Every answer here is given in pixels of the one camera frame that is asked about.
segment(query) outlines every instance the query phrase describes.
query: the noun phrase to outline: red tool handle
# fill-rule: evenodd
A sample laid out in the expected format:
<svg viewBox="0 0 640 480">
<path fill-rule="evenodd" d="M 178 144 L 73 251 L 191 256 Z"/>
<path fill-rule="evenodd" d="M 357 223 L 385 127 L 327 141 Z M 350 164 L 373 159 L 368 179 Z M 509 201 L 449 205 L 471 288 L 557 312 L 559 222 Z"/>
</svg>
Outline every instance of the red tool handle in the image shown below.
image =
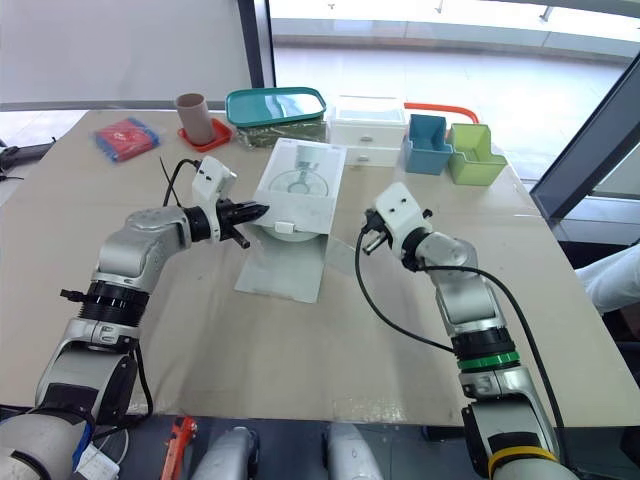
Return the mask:
<svg viewBox="0 0 640 480">
<path fill-rule="evenodd" d="M 195 436 L 197 429 L 198 425 L 192 417 L 176 417 L 171 427 L 169 448 L 160 480 L 180 480 L 184 451 Z"/>
</svg>

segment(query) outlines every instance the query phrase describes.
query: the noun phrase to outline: orange handle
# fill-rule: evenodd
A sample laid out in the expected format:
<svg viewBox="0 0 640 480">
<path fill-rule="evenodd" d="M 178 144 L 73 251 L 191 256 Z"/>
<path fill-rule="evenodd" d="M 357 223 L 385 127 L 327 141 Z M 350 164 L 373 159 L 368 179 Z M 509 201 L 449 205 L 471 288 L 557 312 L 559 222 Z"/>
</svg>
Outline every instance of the orange handle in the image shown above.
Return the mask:
<svg viewBox="0 0 640 480">
<path fill-rule="evenodd" d="M 160 480 L 179 480 L 184 450 L 195 435 L 198 426 L 192 417 L 177 417 L 171 427 L 167 456 Z"/>
<path fill-rule="evenodd" d="M 450 112 L 466 115 L 473 123 L 480 123 L 478 116 L 468 108 L 454 107 L 453 105 L 436 105 L 435 103 L 405 102 L 404 108 L 408 110 L 433 110 L 435 112 Z"/>
</svg>

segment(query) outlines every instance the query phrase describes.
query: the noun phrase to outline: red coaster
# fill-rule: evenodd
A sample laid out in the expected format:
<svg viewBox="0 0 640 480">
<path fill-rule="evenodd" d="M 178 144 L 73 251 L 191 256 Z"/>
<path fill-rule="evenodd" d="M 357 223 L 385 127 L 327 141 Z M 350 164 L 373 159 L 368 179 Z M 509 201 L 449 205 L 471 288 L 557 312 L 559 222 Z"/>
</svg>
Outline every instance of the red coaster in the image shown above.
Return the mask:
<svg viewBox="0 0 640 480">
<path fill-rule="evenodd" d="M 187 134 L 184 131 L 184 128 L 178 130 L 178 135 L 194 150 L 198 152 L 204 153 L 213 148 L 219 147 L 220 145 L 224 145 L 225 143 L 231 140 L 231 135 L 233 132 L 229 127 L 227 127 L 220 120 L 215 118 L 211 119 L 211 125 L 213 126 L 213 130 L 216 132 L 216 138 L 212 142 L 206 143 L 204 145 L 194 145 L 187 138 Z"/>
</svg>

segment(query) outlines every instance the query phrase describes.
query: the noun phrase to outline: green ring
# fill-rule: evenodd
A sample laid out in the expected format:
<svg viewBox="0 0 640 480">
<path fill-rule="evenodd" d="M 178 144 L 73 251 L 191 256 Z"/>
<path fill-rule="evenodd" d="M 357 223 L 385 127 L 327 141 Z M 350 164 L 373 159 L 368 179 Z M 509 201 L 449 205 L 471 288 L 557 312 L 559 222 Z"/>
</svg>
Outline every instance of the green ring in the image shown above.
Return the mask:
<svg viewBox="0 0 640 480">
<path fill-rule="evenodd" d="M 473 358 L 471 360 L 460 360 L 458 362 L 458 368 L 460 370 L 470 370 L 477 368 L 495 367 L 503 365 L 505 363 L 517 362 L 520 360 L 518 352 L 499 353 L 498 355 L 491 355 L 489 357 Z"/>
</svg>

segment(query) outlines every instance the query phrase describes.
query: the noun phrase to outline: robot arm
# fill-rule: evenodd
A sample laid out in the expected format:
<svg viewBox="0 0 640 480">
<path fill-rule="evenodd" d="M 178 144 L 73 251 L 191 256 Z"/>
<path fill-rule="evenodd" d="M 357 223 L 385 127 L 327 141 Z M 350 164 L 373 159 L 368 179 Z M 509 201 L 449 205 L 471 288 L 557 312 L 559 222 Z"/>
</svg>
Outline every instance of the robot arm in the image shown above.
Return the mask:
<svg viewBox="0 0 640 480">
<path fill-rule="evenodd" d="M 367 254 L 388 241 L 393 255 L 414 272 L 428 266 L 477 267 L 475 248 L 434 232 L 401 183 L 383 192 L 366 216 L 363 232 L 378 232 L 363 249 Z M 462 417 L 476 472 L 496 479 L 576 478 L 557 463 L 556 437 L 492 287 L 476 273 L 428 273 L 458 359 L 462 390 L 474 400 Z"/>
<path fill-rule="evenodd" d="M 0 425 L 0 478 L 67 479 L 96 425 L 118 425 L 133 390 L 139 324 L 166 261 L 201 240 L 249 242 L 235 225 L 267 206 L 233 203 L 233 174 L 205 157 L 193 181 L 197 206 L 136 212 L 102 246 L 86 293 L 61 295 L 82 304 L 47 365 L 36 407 Z"/>
</svg>

